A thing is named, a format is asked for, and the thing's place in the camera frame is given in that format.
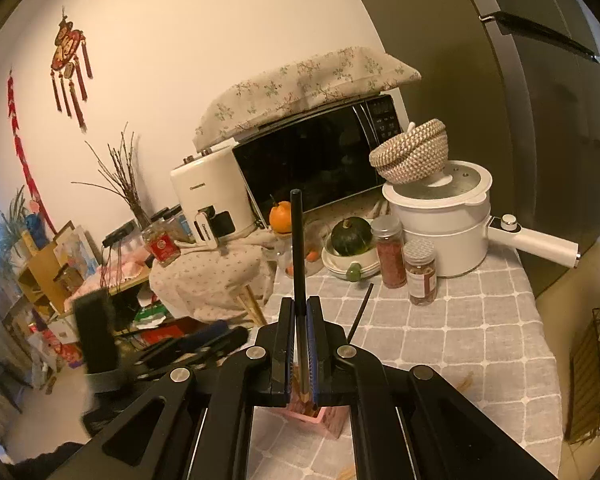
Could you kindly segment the pink perforated utensil holder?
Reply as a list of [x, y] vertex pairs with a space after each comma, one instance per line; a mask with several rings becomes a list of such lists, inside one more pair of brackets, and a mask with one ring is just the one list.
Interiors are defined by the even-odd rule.
[[273, 408], [276, 415], [283, 416], [298, 429], [318, 434], [332, 440], [338, 439], [349, 420], [347, 406], [323, 406], [316, 408], [300, 399], [294, 399], [284, 408]]

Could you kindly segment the black chopstick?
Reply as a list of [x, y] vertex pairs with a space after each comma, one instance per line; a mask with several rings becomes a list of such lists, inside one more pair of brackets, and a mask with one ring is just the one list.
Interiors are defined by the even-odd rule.
[[347, 343], [348, 344], [350, 344], [350, 342], [352, 341], [352, 339], [355, 335], [355, 332], [358, 329], [358, 326], [360, 325], [360, 322], [362, 320], [362, 316], [365, 312], [366, 306], [367, 306], [368, 302], [370, 301], [370, 295], [372, 294], [373, 289], [374, 289], [374, 283], [368, 284], [365, 295], [363, 297], [363, 300], [362, 300], [360, 306], [358, 307], [358, 312], [356, 312], [356, 315], [355, 315], [353, 323], [350, 327], [349, 333], [347, 334]]
[[306, 276], [304, 275], [304, 232], [302, 223], [302, 193], [298, 188], [290, 192], [292, 267], [294, 268], [294, 317], [298, 348], [300, 399], [311, 397], [308, 338], [306, 338]]

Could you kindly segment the glass jar with small oranges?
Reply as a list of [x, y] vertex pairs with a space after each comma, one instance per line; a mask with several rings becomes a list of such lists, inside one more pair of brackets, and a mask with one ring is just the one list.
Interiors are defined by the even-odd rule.
[[[324, 238], [315, 230], [306, 229], [303, 235], [304, 274], [311, 276], [322, 270], [322, 249]], [[292, 235], [279, 235], [276, 240], [276, 263], [278, 270], [287, 278], [294, 275], [292, 258]]]

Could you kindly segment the green pumpkin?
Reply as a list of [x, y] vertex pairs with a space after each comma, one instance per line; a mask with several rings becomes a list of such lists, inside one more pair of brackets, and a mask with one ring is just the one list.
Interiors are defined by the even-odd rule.
[[330, 241], [340, 256], [356, 256], [368, 251], [373, 233], [367, 220], [349, 217], [334, 226]]

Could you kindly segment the dotted beige cloth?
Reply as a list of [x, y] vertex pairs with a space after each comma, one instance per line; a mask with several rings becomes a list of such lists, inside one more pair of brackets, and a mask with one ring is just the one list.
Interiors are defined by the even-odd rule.
[[275, 243], [268, 230], [216, 249], [182, 243], [181, 255], [168, 266], [152, 266], [149, 286], [174, 318], [249, 326], [251, 318], [236, 298], [249, 287], [257, 300], [268, 301], [275, 281]]

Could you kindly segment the tall red spice jar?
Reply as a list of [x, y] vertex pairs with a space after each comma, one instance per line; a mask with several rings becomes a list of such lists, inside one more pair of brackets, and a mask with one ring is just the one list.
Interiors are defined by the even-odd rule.
[[392, 214], [384, 214], [374, 219], [370, 228], [375, 241], [382, 281], [388, 288], [404, 286], [407, 278], [403, 258], [402, 223]]

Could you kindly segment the large orange fruit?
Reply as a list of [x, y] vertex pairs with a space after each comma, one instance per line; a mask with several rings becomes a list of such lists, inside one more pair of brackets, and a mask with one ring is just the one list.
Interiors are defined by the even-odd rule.
[[292, 231], [291, 202], [280, 200], [274, 202], [268, 214], [268, 223], [277, 234], [289, 234]]

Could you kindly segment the labelled spice jar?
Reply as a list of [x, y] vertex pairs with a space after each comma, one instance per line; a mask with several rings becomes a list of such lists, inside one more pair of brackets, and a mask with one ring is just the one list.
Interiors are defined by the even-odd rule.
[[407, 288], [415, 306], [432, 304], [437, 296], [436, 250], [429, 240], [413, 238], [403, 249]]

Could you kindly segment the red tea tin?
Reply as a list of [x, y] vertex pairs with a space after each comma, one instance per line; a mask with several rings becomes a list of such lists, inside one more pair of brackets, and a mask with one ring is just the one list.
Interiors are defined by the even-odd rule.
[[175, 244], [162, 219], [143, 229], [142, 237], [148, 252], [155, 257], [160, 266], [170, 266], [181, 255], [181, 249]]

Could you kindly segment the white air fryer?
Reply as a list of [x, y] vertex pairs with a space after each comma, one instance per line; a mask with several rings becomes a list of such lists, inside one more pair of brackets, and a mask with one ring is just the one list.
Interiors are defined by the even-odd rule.
[[252, 233], [256, 217], [231, 148], [193, 158], [170, 173], [195, 243], [216, 249]]

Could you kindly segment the white electric pot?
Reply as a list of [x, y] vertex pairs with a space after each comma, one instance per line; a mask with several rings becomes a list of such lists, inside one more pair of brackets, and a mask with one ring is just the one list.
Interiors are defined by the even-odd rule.
[[579, 245], [550, 234], [526, 229], [513, 214], [491, 212], [492, 176], [472, 162], [449, 160], [425, 179], [385, 183], [382, 195], [402, 223], [408, 240], [429, 240], [436, 251], [437, 274], [454, 278], [474, 270], [491, 242], [528, 252], [574, 268]]

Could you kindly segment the black microwave oven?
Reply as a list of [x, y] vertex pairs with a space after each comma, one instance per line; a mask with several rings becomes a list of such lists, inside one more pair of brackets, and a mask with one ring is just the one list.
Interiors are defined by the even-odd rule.
[[401, 132], [392, 96], [329, 105], [268, 125], [234, 146], [261, 223], [274, 205], [302, 191], [305, 211], [377, 188], [384, 182], [370, 152]]

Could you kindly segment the dried twig bunch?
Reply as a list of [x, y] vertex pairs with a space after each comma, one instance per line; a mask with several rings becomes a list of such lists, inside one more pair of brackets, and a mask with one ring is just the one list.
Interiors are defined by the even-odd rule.
[[140, 229], [146, 229], [149, 226], [150, 221], [148, 214], [140, 201], [140, 191], [138, 190], [140, 180], [138, 180], [136, 170], [137, 142], [135, 139], [135, 132], [132, 131], [128, 136], [126, 134], [126, 127], [123, 127], [120, 132], [118, 144], [107, 144], [107, 154], [110, 159], [110, 165], [107, 165], [99, 156], [90, 142], [84, 141], [84, 144], [94, 156], [94, 159], [97, 162], [97, 172], [100, 177], [105, 180], [105, 183], [99, 184], [95, 182], [72, 181], [72, 184], [88, 186], [89, 188], [98, 188], [99, 190], [120, 197], [125, 202], [125, 205], [129, 207], [129, 210], [132, 211]]

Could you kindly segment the floral cloth cover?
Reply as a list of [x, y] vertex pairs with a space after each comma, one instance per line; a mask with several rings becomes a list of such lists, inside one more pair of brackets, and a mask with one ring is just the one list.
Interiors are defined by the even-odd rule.
[[194, 145], [202, 152], [276, 120], [421, 79], [416, 68], [369, 47], [314, 55], [226, 89], [202, 115]]

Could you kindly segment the red chinese knot ornament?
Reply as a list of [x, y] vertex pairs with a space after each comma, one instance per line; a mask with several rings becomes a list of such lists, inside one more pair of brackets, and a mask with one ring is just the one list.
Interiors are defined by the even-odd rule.
[[86, 36], [75, 28], [65, 11], [54, 39], [54, 54], [50, 62], [50, 80], [54, 92], [56, 110], [74, 119], [83, 133], [87, 123], [82, 104], [88, 101], [85, 81], [93, 78], [88, 56]]

